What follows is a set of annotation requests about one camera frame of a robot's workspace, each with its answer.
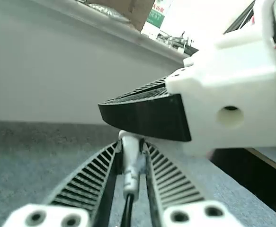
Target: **black curved piece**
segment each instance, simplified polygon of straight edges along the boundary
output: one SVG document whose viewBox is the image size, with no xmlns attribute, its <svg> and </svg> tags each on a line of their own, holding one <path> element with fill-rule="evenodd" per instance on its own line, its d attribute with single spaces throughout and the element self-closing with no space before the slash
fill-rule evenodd
<svg viewBox="0 0 276 227">
<path fill-rule="evenodd" d="M 181 95 L 168 94 L 164 78 L 99 104 L 103 120 L 144 136 L 191 141 Z"/>
</svg>

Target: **screw hole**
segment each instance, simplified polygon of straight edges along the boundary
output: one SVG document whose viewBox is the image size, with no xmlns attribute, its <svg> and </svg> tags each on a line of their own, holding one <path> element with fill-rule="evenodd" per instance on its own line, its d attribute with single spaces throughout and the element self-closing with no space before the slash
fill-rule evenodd
<svg viewBox="0 0 276 227">
<path fill-rule="evenodd" d="M 33 221 L 38 221 L 40 218 L 41 218 L 41 215 L 40 215 L 40 214 L 34 214 L 34 215 L 32 216 L 32 220 L 33 220 Z"/>
<path fill-rule="evenodd" d="M 189 220 L 188 215 L 180 210 L 172 212 L 170 218 L 173 222 L 185 222 Z"/>
<path fill-rule="evenodd" d="M 46 217 L 45 211 L 43 210 L 34 211 L 26 218 L 26 225 L 38 226 L 45 220 L 45 217 Z"/>
<path fill-rule="evenodd" d="M 216 207 L 207 207 L 205 209 L 205 214 L 210 217 L 218 217 L 218 216 L 222 216 L 223 212 Z"/>
<path fill-rule="evenodd" d="M 68 215 L 62 221 L 62 227 L 77 227 L 81 222 L 79 215 Z"/>
<path fill-rule="evenodd" d="M 238 108 L 235 106 L 229 105 L 229 106 L 224 107 L 224 109 L 233 111 L 233 110 L 237 110 Z"/>
<path fill-rule="evenodd" d="M 227 128 L 235 128 L 241 125 L 243 120 L 243 111 L 233 105 L 225 106 L 217 113 L 218 123 Z"/>
</svg>

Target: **ridged black grille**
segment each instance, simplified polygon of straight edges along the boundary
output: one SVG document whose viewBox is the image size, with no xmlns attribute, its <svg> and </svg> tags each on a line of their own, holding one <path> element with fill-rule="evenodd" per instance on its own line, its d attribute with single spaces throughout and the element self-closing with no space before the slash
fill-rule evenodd
<svg viewBox="0 0 276 227">
<path fill-rule="evenodd" d="M 181 95 L 167 92 L 165 78 L 98 104 L 103 120 L 144 136 L 191 141 Z"/>
<path fill-rule="evenodd" d="M 93 218 L 112 167 L 116 145 L 117 143 L 114 143 L 103 149 L 82 168 L 56 195 L 51 204 L 83 208 Z"/>
<path fill-rule="evenodd" d="M 204 193 L 167 157 L 147 143 L 147 190 L 153 227 L 161 227 L 170 206 L 205 200 Z"/>
</svg>

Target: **gray floor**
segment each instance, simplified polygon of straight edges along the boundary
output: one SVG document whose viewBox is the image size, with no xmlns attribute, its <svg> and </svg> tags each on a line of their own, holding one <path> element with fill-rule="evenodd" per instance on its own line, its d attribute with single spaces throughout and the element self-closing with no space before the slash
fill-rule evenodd
<svg viewBox="0 0 276 227">
<path fill-rule="evenodd" d="M 29 202 L 41 202 L 72 170 L 116 138 L 117 130 L 108 126 L 0 123 L 0 226 L 12 210 Z M 160 150 L 177 154 L 179 165 L 184 161 L 187 172 L 215 199 L 224 202 L 245 226 L 276 227 L 276 213 L 208 160 L 181 158 L 175 144 L 154 142 Z M 120 223 L 122 187 L 120 176 L 109 227 Z M 134 205 L 133 227 L 151 226 L 148 206 L 142 179 L 140 199 Z"/>
</svg>

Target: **white 3d-printed part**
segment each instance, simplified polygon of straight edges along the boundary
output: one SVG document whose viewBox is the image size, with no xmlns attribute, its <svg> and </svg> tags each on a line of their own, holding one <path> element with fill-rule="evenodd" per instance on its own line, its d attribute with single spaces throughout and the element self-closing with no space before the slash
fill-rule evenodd
<svg viewBox="0 0 276 227">
<path fill-rule="evenodd" d="M 217 201 L 169 207 L 163 214 L 164 227 L 244 227 Z"/>
<path fill-rule="evenodd" d="M 89 214 L 79 208 L 27 204 L 11 213 L 3 227 L 90 227 Z"/>
<path fill-rule="evenodd" d="M 168 93 L 181 94 L 189 125 L 183 152 L 276 146 L 275 53 L 250 26 L 221 36 L 165 79 Z"/>
</svg>

